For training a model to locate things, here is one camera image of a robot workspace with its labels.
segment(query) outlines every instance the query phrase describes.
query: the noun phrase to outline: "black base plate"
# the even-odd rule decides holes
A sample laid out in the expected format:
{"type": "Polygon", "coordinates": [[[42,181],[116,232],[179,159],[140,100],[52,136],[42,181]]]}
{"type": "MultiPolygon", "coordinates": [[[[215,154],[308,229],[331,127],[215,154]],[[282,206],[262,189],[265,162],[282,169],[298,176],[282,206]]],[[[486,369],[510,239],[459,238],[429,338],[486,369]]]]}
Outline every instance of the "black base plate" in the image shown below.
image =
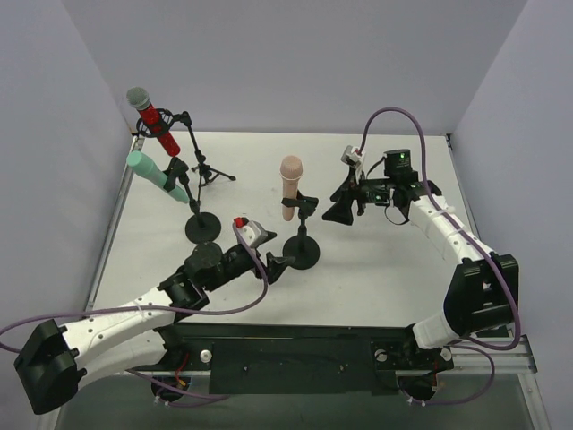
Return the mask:
{"type": "Polygon", "coordinates": [[[194,244],[214,241],[221,233],[221,222],[210,212],[201,212],[203,227],[199,225],[197,215],[193,215],[185,224],[185,235],[194,244]]]}
{"type": "Polygon", "coordinates": [[[300,238],[293,236],[283,246],[283,255],[296,258],[291,267],[299,271],[310,269],[321,258],[321,249],[316,240],[307,236],[303,241],[304,245],[300,246],[300,238]]]}

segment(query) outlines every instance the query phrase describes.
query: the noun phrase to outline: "small red component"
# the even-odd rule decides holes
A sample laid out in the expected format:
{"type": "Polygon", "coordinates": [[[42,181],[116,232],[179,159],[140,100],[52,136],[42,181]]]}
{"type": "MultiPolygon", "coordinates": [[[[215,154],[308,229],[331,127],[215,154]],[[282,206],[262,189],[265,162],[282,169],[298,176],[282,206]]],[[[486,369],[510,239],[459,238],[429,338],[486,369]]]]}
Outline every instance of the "small red component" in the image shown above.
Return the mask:
{"type": "Polygon", "coordinates": [[[237,228],[241,228],[246,224],[246,222],[244,222],[244,218],[235,218],[233,221],[235,222],[237,228]]]}

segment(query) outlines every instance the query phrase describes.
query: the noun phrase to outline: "microphone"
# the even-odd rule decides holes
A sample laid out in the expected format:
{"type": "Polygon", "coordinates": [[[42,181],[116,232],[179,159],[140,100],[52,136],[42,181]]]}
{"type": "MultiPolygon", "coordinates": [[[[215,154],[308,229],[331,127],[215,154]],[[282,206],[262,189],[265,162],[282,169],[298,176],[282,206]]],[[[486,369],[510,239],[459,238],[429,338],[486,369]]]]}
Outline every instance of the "microphone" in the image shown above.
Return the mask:
{"type": "MultiPolygon", "coordinates": [[[[163,118],[151,104],[150,95],[146,90],[142,87],[129,89],[127,91],[127,102],[132,108],[137,109],[143,123],[150,129],[150,132],[159,133],[163,130],[163,118]]],[[[158,141],[169,157],[175,157],[181,150],[169,131],[160,135],[158,141]]]]}
{"type": "MultiPolygon", "coordinates": [[[[283,178],[283,199],[296,199],[298,180],[303,175],[303,162],[294,155],[283,158],[280,163],[280,176],[283,178]]],[[[283,205],[283,219],[290,221],[295,215],[295,208],[283,205]]]]}
{"type": "Polygon", "coordinates": [[[159,170],[153,160],[142,152],[135,150],[130,153],[127,156],[127,165],[132,168],[136,175],[141,176],[152,184],[158,186],[178,202],[189,202],[187,193],[179,185],[175,185],[175,188],[169,192],[163,188],[163,185],[167,182],[167,175],[159,170]]]}

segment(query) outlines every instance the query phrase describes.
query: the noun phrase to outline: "white wall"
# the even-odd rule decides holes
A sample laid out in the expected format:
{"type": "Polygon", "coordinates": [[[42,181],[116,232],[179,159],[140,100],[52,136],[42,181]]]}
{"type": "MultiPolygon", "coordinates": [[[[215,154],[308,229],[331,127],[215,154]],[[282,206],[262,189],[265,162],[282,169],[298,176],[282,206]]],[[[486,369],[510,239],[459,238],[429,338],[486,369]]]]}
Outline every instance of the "white wall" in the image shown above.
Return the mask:
{"type": "MultiPolygon", "coordinates": [[[[398,105],[451,133],[526,0],[63,0],[126,106],[133,85],[200,130],[359,133],[398,105]]],[[[402,117],[374,131],[413,132],[402,117]]]]}
{"type": "MultiPolygon", "coordinates": [[[[131,143],[59,0],[0,13],[0,326],[81,310],[131,143]]],[[[21,346],[32,327],[3,336],[21,346]]],[[[36,417],[0,351],[0,428],[36,417]]]]}
{"type": "Polygon", "coordinates": [[[573,3],[530,0],[453,150],[483,238],[521,268],[520,308],[552,427],[571,428],[573,3]]]}

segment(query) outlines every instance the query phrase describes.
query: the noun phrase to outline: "microphone stand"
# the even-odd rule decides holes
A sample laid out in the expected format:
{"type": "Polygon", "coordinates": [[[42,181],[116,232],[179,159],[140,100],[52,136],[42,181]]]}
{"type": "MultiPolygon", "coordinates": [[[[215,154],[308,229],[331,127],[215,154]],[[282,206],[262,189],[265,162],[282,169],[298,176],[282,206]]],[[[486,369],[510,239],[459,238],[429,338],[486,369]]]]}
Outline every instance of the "microphone stand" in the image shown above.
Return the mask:
{"type": "Polygon", "coordinates": [[[163,188],[169,192],[175,188],[176,179],[179,180],[189,197],[189,208],[193,213],[185,224],[185,235],[194,244],[212,242],[221,232],[221,222],[212,213],[200,211],[199,202],[193,198],[189,188],[188,170],[189,166],[184,161],[181,161],[178,157],[173,157],[167,170],[163,172],[167,176],[167,181],[163,188]]]}
{"type": "Polygon", "coordinates": [[[319,204],[319,199],[315,197],[305,197],[300,192],[296,193],[296,199],[282,200],[282,204],[287,208],[298,208],[298,219],[301,224],[298,234],[291,237],[283,246],[283,256],[294,257],[295,262],[291,264],[293,269],[305,271],[310,269],[321,258],[321,248],[316,240],[306,234],[306,219],[313,215],[319,204]]]}
{"type": "Polygon", "coordinates": [[[201,150],[199,149],[199,145],[197,144],[197,140],[195,139],[195,133],[193,132],[193,129],[192,129],[192,120],[191,120],[191,117],[189,116],[189,112],[187,112],[185,110],[181,114],[175,114],[174,115],[171,113],[171,111],[169,111],[167,109],[156,109],[156,110],[161,115],[161,120],[158,122],[158,124],[161,126],[161,130],[156,132],[156,133],[152,133],[150,131],[150,129],[145,125],[145,123],[143,123],[143,120],[140,118],[137,121],[137,125],[136,125],[137,132],[140,135],[142,135],[143,137],[157,138],[157,137],[162,136],[163,134],[169,132],[169,130],[171,129],[171,127],[173,126],[174,123],[182,123],[187,128],[187,131],[189,132],[189,135],[191,136],[191,142],[193,144],[193,149],[195,152],[195,158],[197,159],[197,166],[195,166],[194,168],[191,168],[191,171],[193,173],[198,171],[199,177],[200,177],[199,178],[199,191],[197,192],[197,204],[201,205],[201,189],[202,189],[202,187],[211,184],[219,176],[226,177],[230,181],[236,180],[235,176],[229,175],[225,172],[222,172],[220,170],[212,168],[209,164],[205,163],[205,161],[207,160],[207,157],[205,157],[202,154],[201,150]]]}

